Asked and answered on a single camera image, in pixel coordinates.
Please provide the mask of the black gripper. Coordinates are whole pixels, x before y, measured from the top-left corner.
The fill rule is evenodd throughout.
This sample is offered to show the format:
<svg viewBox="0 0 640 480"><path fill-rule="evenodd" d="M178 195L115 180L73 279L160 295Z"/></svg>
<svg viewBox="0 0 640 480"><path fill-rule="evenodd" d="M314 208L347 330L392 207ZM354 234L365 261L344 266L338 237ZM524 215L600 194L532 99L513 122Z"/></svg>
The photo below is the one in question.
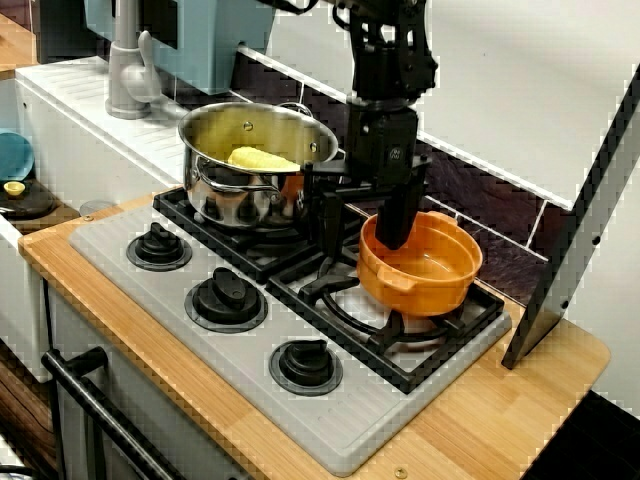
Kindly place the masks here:
<svg viewBox="0 0 640 480"><path fill-rule="evenodd" d="M428 162L414 156L418 117L399 110L351 107L345 158L305 168L304 198L322 250L340 250L344 236L342 200L384 199L376 239L390 250L408 240L425 194Z"/></svg>

